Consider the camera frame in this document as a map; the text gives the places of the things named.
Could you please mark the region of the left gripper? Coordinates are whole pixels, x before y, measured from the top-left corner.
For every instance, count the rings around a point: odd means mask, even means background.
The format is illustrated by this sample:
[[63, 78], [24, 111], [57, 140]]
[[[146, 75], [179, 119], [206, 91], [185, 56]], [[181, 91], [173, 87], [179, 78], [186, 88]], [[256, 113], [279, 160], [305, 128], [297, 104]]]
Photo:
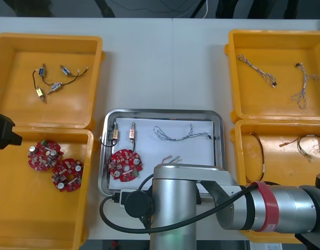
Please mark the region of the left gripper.
[[22, 144], [22, 137], [13, 132], [14, 126], [10, 118], [0, 114], [0, 149], [8, 145]]

